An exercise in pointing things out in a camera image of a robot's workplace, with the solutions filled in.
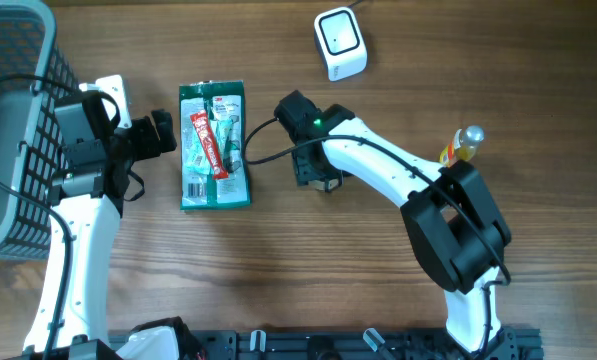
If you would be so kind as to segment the green 3M gloves packet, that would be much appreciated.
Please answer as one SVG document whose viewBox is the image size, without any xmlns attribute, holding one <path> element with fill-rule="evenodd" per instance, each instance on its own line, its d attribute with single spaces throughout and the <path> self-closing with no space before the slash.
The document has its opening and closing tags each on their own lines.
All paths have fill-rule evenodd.
<svg viewBox="0 0 597 360">
<path fill-rule="evenodd" d="M 244 83 L 238 81 L 198 82 L 179 87 L 182 198 L 180 209 L 228 209 L 251 203 L 249 179 L 243 159 L 246 130 Z M 194 173 L 184 165 L 191 143 L 190 116 L 205 110 L 210 120 L 231 119 L 233 128 L 223 157 L 226 179 Z"/>
</svg>

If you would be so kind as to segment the red Nescafe coffee sachet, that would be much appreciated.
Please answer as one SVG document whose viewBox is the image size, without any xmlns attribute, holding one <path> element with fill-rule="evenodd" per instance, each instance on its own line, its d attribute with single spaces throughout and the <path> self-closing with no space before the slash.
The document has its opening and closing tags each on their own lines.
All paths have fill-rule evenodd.
<svg viewBox="0 0 597 360">
<path fill-rule="evenodd" d="M 208 159 L 213 179 L 226 179 L 228 177 L 228 172 L 222 165 L 218 144 L 211 128 L 207 112 L 205 110 L 196 112 L 190 116 L 190 119 L 198 135 L 205 156 Z"/>
</svg>

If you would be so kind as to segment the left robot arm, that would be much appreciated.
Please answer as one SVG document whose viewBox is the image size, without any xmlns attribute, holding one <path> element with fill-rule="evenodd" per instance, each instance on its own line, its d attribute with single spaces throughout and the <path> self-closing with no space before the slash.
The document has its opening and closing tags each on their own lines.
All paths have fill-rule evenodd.
<svg viewBox="0 0 597 360">
<path fill-rule="evenodd" d="M 67 166 L 52 175 L 46 191 L 51 241 L 38 311 L 23 345 L 29 359 L 57 359 L 81 343 L 107 343 L 111 250 L 129 184 L 140 179 L 132 166 L 177 147 L 169 112 L 154 110 L 124 127 L 121 110 L 105 108 L 113 100 L 90 90 L 55 107 Z"/>
</svg>

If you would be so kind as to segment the mint green wipes packet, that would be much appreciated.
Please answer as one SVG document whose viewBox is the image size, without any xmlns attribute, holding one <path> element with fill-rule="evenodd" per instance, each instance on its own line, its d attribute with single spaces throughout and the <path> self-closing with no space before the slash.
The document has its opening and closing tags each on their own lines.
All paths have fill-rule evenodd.
<svg viewBox="0 0 597 360">
<path fill-rule="evenodd" d="M 223 157 L 226 155 L 227 152 L 227 143 L 229 142 L 231 130 L 233 128 L 233 121 L 231 119 L 209 119 L 209 122 L 214 132 L 216 142 L 218 144 L 222 165 L 226 169 Z M 191 129 L 189 130 L 189 133 L 191 135 L 191 143 L 187 147 L 187 154 L 184 157 L 184 165 L 188 170 L 194 173 L 212 176 L 212 171 L 209 166 L 208 159 L 206 158 L 203 148 L 199 142 L 198 135 L 194 129 L 194 126 L 192 125 L 191 119 L 190 124 Z"/>
</svg>

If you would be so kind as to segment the green lid stock jar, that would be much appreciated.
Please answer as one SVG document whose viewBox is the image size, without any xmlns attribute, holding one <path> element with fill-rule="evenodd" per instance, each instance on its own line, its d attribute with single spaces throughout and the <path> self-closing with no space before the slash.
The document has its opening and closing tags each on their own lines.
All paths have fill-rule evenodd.
<svg viewBox="0 0 597 360">
<path fill-rule="evenodd" d="M 329 179 L 329 180 L 313 180 L 310 182 L 310 185 L 314 187 L 316 190 L 331 193 L 332 191 L 339 188 L 342 183 L 340 179 Z"/>
</svg>

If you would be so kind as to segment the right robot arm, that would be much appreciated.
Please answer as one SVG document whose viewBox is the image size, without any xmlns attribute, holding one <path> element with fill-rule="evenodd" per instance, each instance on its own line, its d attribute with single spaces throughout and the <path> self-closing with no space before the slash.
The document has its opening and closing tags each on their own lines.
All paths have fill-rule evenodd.
<svg viewBox="0 0 597 360">
<path fill-rule="evenodd" d="M 329 193 L 355 176 L 399 208 L 417 262 L 445 292 L 449 336 L 485 358 L 501 328 L 493 295 L 510 282 L 503 258 L 511 233 L 479 172 L 414 156 L 351 110 L 321 110 L 299 91 L 280 100 L 274 117 L 294 145 L 299 185 Z"/>
</svg>

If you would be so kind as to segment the yellow dish soap bottle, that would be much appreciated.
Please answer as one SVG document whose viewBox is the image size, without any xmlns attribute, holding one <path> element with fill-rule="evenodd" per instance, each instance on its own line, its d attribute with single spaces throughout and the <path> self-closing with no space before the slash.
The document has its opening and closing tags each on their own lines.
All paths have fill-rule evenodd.
<svg viewBox="0 0 597 360">
<path fill-rule="evenodd" d="M 440 153 L 439 162 L 449 167 L 459 160 L 470 161 L 484 139 L 484 130 L 478 125 L 458 129 L 449 144 Z"/>
</svg>

